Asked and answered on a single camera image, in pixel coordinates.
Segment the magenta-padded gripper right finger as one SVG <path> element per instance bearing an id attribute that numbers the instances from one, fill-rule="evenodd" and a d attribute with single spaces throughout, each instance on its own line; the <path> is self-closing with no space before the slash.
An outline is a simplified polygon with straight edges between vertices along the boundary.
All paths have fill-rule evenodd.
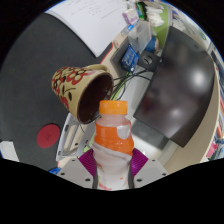
<path id="1" fill-rule="evenodd" d="M 156 159 L 149 159 L 134 148 L 129 167 L 128 185 L 130 189 L 144 187 L 168 175 L 168 172 Z"/>

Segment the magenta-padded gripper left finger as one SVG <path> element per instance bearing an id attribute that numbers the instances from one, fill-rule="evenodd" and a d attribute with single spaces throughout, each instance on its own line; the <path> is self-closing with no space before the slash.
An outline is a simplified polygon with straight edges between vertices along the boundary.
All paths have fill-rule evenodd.
<path id="1" fill-rule="evenodd" d="M 94 151 L 90 149 L 78 158 L 71 158 L 61 168 L 59 176 L 78 186 L 96 189 L 98 174 Z"/>

